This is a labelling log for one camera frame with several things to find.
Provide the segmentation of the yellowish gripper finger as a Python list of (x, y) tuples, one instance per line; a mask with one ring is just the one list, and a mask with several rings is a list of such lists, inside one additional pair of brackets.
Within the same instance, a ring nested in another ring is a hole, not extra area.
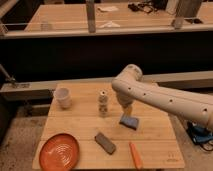
[(127, 116), (131, 116), (133, 111), (133, 107), (128, 105), (127, 107), (123, 107), (123, 114)]

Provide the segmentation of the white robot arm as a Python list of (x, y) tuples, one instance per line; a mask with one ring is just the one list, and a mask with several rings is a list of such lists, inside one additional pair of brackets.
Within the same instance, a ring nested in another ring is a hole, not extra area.
[(123, 108), (134, 100), (141, 101), (213, 132), (213, 96), (153, 86), (141, 79), (142, 70), (135, 64), (128, 64), (112, 80), (112, 89)]

